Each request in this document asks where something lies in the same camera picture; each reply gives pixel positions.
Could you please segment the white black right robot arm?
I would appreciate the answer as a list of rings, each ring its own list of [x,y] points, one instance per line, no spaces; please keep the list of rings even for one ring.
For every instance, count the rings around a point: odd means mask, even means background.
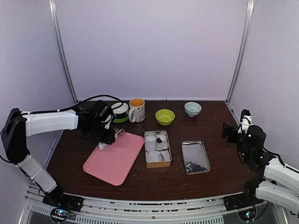
[[[299,171],[276,153],[264,148],[266,133],[253,124],[231,126],[222,124],[222,138],[237,145],[242,164],[248,165],[256,176],[243,186],[239,202],[249,206],[257,200],[266,200],[299,213]]]

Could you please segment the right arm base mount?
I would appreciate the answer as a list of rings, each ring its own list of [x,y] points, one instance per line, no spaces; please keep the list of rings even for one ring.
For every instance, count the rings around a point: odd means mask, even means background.
[[[254,221],[257,215],[257,205],[262,199],[246,198],[243,193],[223,197],[226,211],[237,211],[238,217],[245,222]]]

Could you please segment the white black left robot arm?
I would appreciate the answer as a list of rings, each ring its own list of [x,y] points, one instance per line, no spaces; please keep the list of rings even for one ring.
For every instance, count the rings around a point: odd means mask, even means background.
[[[67,203],[67,196],[58,181],[35,158],[42,138],[58,136],[64,131],[80,131],[103,146],[115,142],[116,131],[110,126],[115,119],[113,109],[99,100],[84,109],[79,105],[48,111],[22,111],[13,108],[0,132],[5,162],[14,164],[45,193],[57,207]]]

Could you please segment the bear print tin lid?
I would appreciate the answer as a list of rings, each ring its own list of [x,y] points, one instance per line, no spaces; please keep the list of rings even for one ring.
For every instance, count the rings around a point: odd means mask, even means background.
[[[210,161],[202,141],[183,141],[181,149],[187,175],[202,174],[211,171]]]

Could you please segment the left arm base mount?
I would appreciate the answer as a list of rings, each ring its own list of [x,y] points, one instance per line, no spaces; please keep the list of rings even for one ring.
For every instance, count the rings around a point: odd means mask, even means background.
[[[53,207],[50,211],[50,218],[55,223],[62,223],[69,217],[74,216],[74,212],[80,212],[84,199],[79,196],[64,195],[65,203],[55,203],[49,196],[43,197],[43,203]]]

